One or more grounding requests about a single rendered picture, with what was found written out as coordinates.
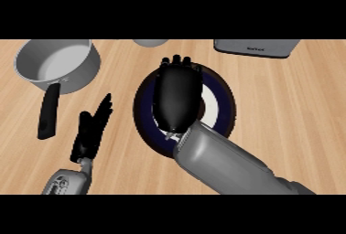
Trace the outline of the grey round container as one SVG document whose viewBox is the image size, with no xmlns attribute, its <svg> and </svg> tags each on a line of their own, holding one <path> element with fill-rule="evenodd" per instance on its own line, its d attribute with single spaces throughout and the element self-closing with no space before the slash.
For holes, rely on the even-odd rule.
<svg viewBox="0 0 346 234">
<path fill-rule="evenodd" d="M 140 47 L 155 48 L 161 46 L 167 40 L 165 39 L 136 39 L 133 41 Z"/>
</svg>

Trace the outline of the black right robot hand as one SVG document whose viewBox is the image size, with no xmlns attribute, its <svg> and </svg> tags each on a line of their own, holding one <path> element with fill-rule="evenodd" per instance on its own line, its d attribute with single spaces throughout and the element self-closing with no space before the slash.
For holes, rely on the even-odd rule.
<svg viewBox="0 0 346 234">
<path fill-rule="evenodd" d="M 152 114 L 158 128 L 184 133 L 196 120 L 202 92 L 202 73 L 189 57 L 162 58 L 155 77 Z"/>
</svg>

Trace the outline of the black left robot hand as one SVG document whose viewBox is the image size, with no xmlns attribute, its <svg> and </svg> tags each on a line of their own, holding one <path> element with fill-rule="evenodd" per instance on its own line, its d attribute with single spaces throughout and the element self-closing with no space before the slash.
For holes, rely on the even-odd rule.
<svg viewBox="0 0 346 234">
<path fill-rule="evenodd" d="M 94 114 L 90 114 L 87 111 L 79 112 L 78 133 L 70 149 L 70 161 L 73 163 L 82 158 L 93 160 L 96 157 L 101 142 L 101 132 L 112 113 L 110 107 L 110 94 L 106 94 Z"/>
</svg>

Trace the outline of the grey appliance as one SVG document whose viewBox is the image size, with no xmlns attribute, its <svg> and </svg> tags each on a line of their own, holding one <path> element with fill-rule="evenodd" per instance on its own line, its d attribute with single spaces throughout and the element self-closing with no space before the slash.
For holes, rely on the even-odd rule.
<svg viewBox="0 0 346 234">
<path fill-rule="evenodd" d="M 215 39 L 212 48 L 235 55 L 285 59 L 298 42 L 298 39 Z"/>
</svg>

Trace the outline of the dark blue and white plate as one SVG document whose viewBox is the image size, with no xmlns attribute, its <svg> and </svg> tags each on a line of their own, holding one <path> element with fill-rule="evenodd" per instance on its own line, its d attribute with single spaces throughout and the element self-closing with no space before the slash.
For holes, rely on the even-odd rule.
<svg viewBox="0 0 346 234">
<path fill-rule="evenodd" d="M 236 107 L 230 88 L 220 75 L 205 66 L 202 70 L 202 93 L 198 119 L 229 137 L 236 119 Z M 133 98 L 133 121 L 138 135 L 149 148 L 162 156 L 172 157 L 177 137 L 165 140 L 165 132 L 156 127 L 150 113 L 153 83 L 158 70 L 143 79 Z"/>
</svg>

